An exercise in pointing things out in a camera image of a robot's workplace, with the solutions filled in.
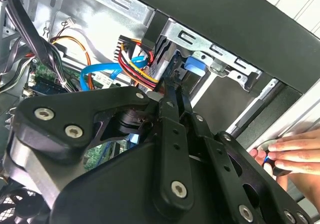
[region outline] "finger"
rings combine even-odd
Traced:
[[[312,150],[320,149],[320,139],[301,139],[301,140],[292,140],[283,143],[275,143],[268,147],[271,152],[281,152],[281,151],[290,151],[290,150]]]
[[[277,177],[276,182],[285,190],[288,189],[288,175]]]
[[[276,179],[276,177],[274,176],[274,172],[272,170],[272,166],[269,163],[265,163],[263,165],[263,169],[273,178]]]
[[[277,140],[277,142],[287,142],[291,140],[299,140],[299,139],[312,139],[312,138],[319,138],[320,137],[320,129],[306,132],[306,133],[301,133],[301,134],[296,134],[290,137],[285,137],[285,138],[280,138]]]
[[[320,149],[270,152],[268,153],[268,157],[271,160],[287,160],[293,162],[318,163],[320,162]]]
[[[257,156],[255,157],[255,160],[259,163],[260,166],[262,166],[262,164],[264,163],[265,159],[266,159],[266,152],[265,151],[258,151]]]
[[[280,169],[293,171],[295,173],[320,175],[320,163],[296,163],[292,161],[277,160],[274,164]]]
[[[255,157],[257,156],[257,154],[258,154],[258,151],[257,151],[256,149],[252,149],[252,150],[249,152],[249,154],[250,154],[253,158],[255,158]]]

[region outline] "black mounting arm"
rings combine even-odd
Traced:
[[[50,224],[304,224],[301,215],[311,223],[232,136],[212,135],[181,86],[162,80],[156,91],[163,98],[124,87],[32,98],[17,108],[12,135],[61,167],[81,163],[89,147],[141,136],[139,145],[67,184]],[[39,108],[53,117],[37,118]],[[67,135],[69,126],[80,130]]]

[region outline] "white wall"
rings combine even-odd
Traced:
[[[267,0],[320,37],[320,0]]]

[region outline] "screw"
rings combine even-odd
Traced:
[[[34,115],[44,121],[51,120],[55,116],[54,112],[48,108],[38,108],[35,110]]]
[[[142,95],[142,94],[140,94],[140,93],[136,93],[136,96],[138,97],[138,98],[144,98],[144,96]]]
[[[196,118],[200,121],[200,122],[202,122],[204,119],[203,119],[203,117],[201,117],[200,115],[196,115]]]
[[[171,183],[171,190],[178,198],[185,198],[187,196],[186,187],[179,181]]]
[[[171,108],[174,108],[174,107],[175,107],[175,105],[174,105],[171,101],[168,101],[168,102],[167,102],[167,105],[169,105]]]
[[[296,213],[304,224],[308,224],[307,219],[301,213]]]
[[[223,137],[224,137],[227,141],[231,141],[231,138],[229,137],[228,134],[224,134]]]
[[[64,131],[65,131],[65,134],[71,138],[79,138],[84,134],[82,129],[76,125],[67,126]]]
[[[247,208],[245,205],[239,206],[239,212],[241,216],[248,222],[252,223],[254,221],[254,216],[252,215],[252,212]]]
[[[296,223],[294,217],[291,215],[290,212],[284,211],[284,214],[285,214],[286,218],[288,218],[291,223]]]

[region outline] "cooling fan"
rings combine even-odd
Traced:
[[[50,210],[41,195],[16,185],[7,185],[1,192],[0,224],[46,223]]]

